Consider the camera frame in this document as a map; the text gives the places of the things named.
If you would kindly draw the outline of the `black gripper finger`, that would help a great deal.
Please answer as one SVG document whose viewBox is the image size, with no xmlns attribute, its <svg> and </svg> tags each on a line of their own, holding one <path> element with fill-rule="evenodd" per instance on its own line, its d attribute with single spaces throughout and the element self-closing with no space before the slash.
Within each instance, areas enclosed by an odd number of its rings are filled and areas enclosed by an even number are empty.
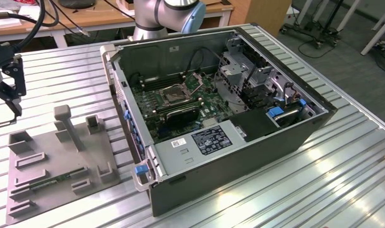
<svg viewBox="0 0 385 228">
<path fill-rule="evenodd" d="M 2 81 L 2 75 L 8 75 L 10 78 L 14 79 L 14 84 L 8 85 Z M 18 56 L 10 63 L 6 63 L 1 66 L 0 71 L 0 99 L 5 102 L 6 106 L 9 107 L 10 111 L 14 114 L 14 117 L 21 116 L 21 106 L 20 101 L 21 97 L 26 95 L 25 89 L 25 75 L 24 75 L 24 65 L 22 59 Z"/>
</svg>

